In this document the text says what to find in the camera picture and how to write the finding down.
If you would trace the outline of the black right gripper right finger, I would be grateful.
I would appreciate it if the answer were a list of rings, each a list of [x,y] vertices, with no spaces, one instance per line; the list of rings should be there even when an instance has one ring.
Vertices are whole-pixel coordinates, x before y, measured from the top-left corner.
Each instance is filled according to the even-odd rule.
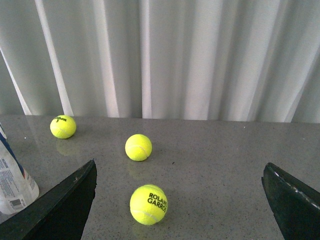
[[[320,238],[320,193],[269,162],[261,178],[273,216],[285,240]]]

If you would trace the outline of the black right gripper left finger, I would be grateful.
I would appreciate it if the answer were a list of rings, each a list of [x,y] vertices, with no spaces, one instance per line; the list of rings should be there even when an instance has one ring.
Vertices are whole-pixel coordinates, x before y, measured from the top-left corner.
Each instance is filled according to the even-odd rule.
[[[96,195],[97,168],[88,161],[0,225],[2,240],[80,240]]]

